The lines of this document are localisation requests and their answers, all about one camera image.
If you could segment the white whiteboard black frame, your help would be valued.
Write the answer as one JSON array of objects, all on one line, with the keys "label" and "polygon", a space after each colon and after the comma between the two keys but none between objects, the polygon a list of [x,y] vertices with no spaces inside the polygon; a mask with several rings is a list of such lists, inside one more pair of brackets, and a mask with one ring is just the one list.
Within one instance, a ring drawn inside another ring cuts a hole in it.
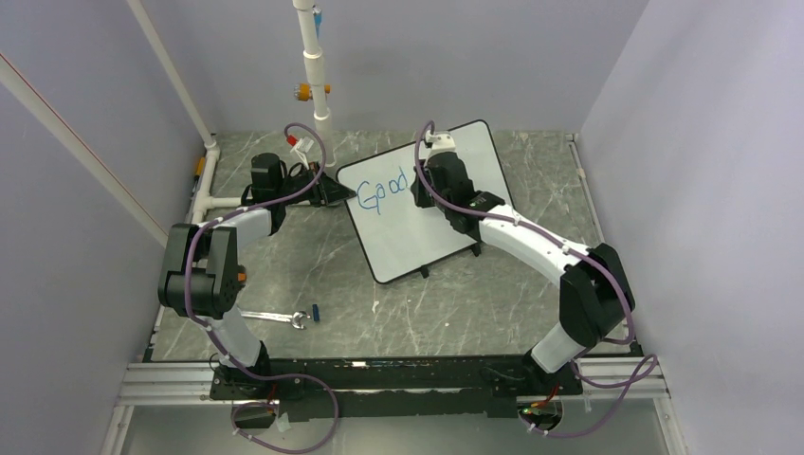
[{"label": "white whiteboard black frame", "polygon": [[[512,202],[491,129],[476,119],[449,130],[468,176],[480,191]],[[388,283],[475,244],[453,230],[442,211],[415,206],[414,144],[409,142],[341,167],[337,181],[356,192],[347,210],[376,282]]]}]

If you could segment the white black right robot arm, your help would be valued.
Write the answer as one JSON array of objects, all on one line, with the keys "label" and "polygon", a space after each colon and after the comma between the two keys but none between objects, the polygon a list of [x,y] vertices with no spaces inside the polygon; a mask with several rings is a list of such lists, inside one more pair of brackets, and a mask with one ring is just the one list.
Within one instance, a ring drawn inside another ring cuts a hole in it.
[{"label": "white black right robot arm", "polygon": [[419,159],[414,169],[416,206],[439,209],[456,232],[503,250],[558,288],[559,321],[525,356],[522,380],[528,390],[549,391],[561,368],[609,341],[620,322],[632,321],[635,303],[612,246],[572,242],[521,217],[501,197],[476,190],[454,152]]}]

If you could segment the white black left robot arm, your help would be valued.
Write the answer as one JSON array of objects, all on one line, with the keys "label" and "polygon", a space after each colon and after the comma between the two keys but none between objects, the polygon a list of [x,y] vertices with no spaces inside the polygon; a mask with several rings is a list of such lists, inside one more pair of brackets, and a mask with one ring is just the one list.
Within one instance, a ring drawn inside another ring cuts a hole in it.
[{"label": "white black left robot arm", "polygon": [[162,306],[210,335],[223,371],[237,371],[235,386],[258,398],[270,390],[273,373],[265,344],[248,329],[236,305],[247,279],[238,254],[276,234],[287,207],[328,207],[355,197],[356,191],[326,175],[317,163],[287,166],[272,153],[252,158],[250,178],[233,213],[171,227],[157,297]]}]

